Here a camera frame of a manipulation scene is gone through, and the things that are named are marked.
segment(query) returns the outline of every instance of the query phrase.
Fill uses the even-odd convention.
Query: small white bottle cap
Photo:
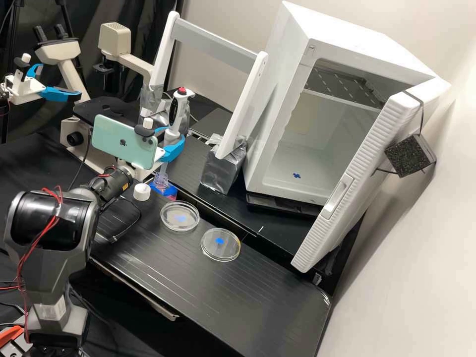
[[[24,53],[24,54],[21,56],[21,60],[22,60],[23,62],[30,63],[31,56],[30,56],[28,53]]]
[[[152,118],[144,118],[144,122],[142,123],[142,126],[146,129],[152,129],[152,126],[154,125],[154,121]]]
[[[134,187],[133,196],[137,201],[147,201],[150,197],[150,186],[146,183],[138,183]]]

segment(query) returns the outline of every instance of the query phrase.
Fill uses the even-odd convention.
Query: open door
[[[449,87],[436,77],[407,91],[424,102],[428,118]],[[294,256],[291,264],[298,270],[307,272],[337,247],[360,219],[387,176],[375,169],[392,168],[385,148],[419,127],[421,110],[420,103],[403,92],[388,99]]]

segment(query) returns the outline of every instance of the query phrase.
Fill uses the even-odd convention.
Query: foam pad
[[[395,172],[403,178],[436,162],[436,156],[423,136],[414,134],[385,149]]]

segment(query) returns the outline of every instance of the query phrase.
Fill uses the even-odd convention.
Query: mint green smartphone
[[[158,142],[155,136],[143,139],[132,126],[101,114],[94,118],[91,143],[96,149],[148,170],[154,164]]]

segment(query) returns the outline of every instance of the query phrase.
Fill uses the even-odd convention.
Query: petri dish lid
[[[207,230],[200,245],[205,255],[222,262],[236,259],[241,248],[238,237],[233,232],[223,228]]]
[[[160,210],[164,225],[175,232],[187,232],[194,229],[200,221],[198,210],[185,201],[167,203]]]

